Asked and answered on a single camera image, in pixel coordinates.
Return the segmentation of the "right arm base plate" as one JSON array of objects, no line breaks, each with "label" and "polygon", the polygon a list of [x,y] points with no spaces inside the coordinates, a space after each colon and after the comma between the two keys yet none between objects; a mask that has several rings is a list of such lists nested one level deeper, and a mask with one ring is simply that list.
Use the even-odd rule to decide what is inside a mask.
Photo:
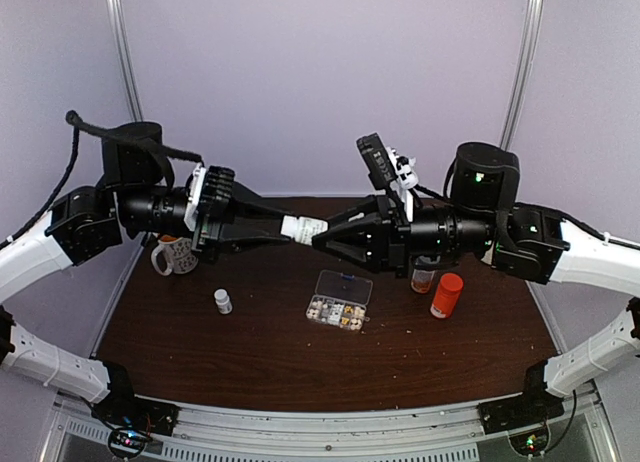
[{"label": "right arm base plate", "polygon": [[506,434],[511,449],[533,458],[551,447],[549,421],[564,414],[562,399],[537,398],[523,394],[478,405],[484,433]]}]

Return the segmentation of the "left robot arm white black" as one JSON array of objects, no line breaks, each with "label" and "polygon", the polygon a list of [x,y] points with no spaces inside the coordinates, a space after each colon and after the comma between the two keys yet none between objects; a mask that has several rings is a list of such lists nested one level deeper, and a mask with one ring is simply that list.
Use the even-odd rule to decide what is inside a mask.
[{"label": "left robot arm white black", "polygon": [[[96,185],[66,195],[55,187],[44,206],[2,242],[3,300],[121,244],[124,235],[187,238],[190,249],[207,262],[222,253],[289,243],[286,236],[238,222],[280,222],[285,211],[237,182],[233,170],[206,166],[200,155],[164,145],[159,124],[135,122],[106,129],[81,121],[75,112],[69,113],[68,122],[73,158],[81,134],[100,138],[103,174]],[[80,397],[123,426],[143,418],[143,403],[123,366],[46,343],[7,311],[1,313],[1,366]]]}]

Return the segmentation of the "small white pill bottle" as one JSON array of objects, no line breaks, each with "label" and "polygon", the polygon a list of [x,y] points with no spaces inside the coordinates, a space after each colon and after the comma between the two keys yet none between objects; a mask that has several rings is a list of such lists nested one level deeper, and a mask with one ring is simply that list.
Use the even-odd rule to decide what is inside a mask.
[{"label": "small white pill bottle", "polygon": [[225,289],[217,289],[214,293],[214,301],[220,314],[228,315],[233,310],[233,305],[229,293]]}]

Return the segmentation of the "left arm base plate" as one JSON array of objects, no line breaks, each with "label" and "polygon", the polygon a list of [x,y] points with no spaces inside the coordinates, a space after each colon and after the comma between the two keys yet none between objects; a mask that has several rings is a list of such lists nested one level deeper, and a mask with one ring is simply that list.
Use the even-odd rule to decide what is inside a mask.
[{"label": "left arm base plate", "polygon": [[107,448],[120,460],[140,456],[157,436],[171,436],[179,407],[138,396],[108,396],[99,403],[85,401],[91,415],[108,429]]}]

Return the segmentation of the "orange pill bottle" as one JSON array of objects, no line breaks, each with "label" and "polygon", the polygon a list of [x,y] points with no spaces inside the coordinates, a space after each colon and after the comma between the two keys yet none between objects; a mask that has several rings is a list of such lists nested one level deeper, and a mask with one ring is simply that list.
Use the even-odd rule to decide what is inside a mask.
[{"label": "orange pill bottle", "polygon": [[440,277],[430,307],[431,314],[438,319],[449,318],[464,288],[463,279],[455,273],[445,273]]}]

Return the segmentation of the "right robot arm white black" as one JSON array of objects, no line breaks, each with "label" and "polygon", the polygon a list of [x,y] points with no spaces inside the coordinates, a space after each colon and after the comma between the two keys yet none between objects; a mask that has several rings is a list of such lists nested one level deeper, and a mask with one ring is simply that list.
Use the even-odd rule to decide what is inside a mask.
[{"label": "right robot arm white black", "polygon": [[582,283],[630,295],[606,328],[567,353],[527,370],[513,401],[519,422],[551,406],[639,350],[639,246],[599,232],[557,209],[516,200],[518,157],[495,145],[465,142],[450,165],[438,204],[407,215],[391,189],[391,161],[375,135],[357,142],[378,195],[332,217],[314,249],[372,273],[407,275],[453,267],[472,254],[510,276],[546,284]]}]

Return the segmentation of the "amber bottle with grey cap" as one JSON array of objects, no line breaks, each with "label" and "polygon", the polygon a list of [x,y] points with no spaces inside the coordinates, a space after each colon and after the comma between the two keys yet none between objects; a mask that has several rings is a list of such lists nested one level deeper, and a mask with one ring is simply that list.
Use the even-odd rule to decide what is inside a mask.
[{"label": "amber bottle with grey cap", "polygon": [[434,270],[414,268],[410,280],[411,289],[418,294],[427,294],[431,290],[435,275]]}]

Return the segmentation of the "clear plastic pill organizer box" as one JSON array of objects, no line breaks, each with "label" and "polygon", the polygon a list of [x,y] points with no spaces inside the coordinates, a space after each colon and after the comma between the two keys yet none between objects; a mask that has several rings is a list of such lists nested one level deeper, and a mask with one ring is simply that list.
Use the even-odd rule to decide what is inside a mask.
[{"label": "clear plastic pill organizer box", "polygon": [[373,282],[351,274],[322,270],[306,318],[321,325],[359,332],[367,318]]}]

